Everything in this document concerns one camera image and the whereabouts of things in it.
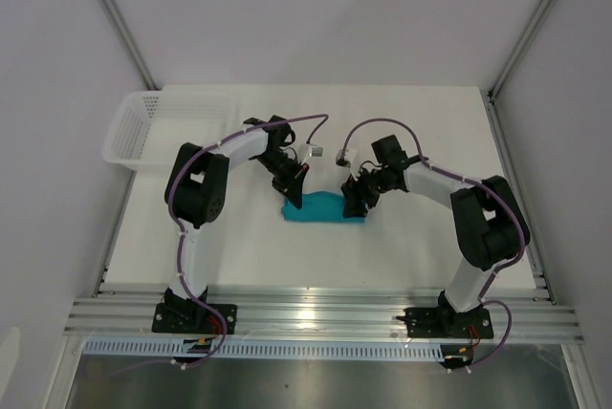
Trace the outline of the teal t-shirt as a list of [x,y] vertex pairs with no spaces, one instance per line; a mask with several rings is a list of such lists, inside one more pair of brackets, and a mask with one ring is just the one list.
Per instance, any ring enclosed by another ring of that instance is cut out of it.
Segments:
[[345,218],[345,198],[329,191],[317,191],[302,195],[302,208],[288,200],[280,208],[283,219],[293,223],[363,224],[364,217]]

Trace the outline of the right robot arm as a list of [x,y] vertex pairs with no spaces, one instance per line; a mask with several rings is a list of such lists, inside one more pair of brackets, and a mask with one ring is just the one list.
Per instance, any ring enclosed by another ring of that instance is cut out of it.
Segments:
[[447,171],[422,155],[409,157],[394,136],[372,143],[377,163],[367,169],[343,145],[336,164],[349,170],[340,187],[343,217],[364,218],[382,194],[403,191],[449,209],[463,256],[450,284],[438,296],[435,317],[426,326],[444,337],[476,326],[485,312],[483,297],[504,262],[511,262],[530,241],[512,189],[500,176],[474,180]]

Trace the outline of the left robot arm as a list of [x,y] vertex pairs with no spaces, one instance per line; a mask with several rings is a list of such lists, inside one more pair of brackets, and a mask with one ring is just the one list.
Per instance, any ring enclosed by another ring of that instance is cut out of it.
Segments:
[[236,132],[199,146],[187,142],[179,149],[164,193],[169,215],[179,230],[176,278],[163,305],[174,312],[174,321],[189,333],[207,323],[208,286],[195,280],[196,234],[213,223],[225,205],[230,171],[246,161],[258,161],[270,172],[272,187],[298,209],[309,165],[291,158],[284,149],[295,141],[290,122],[273,116],[264,121],[248,118]]

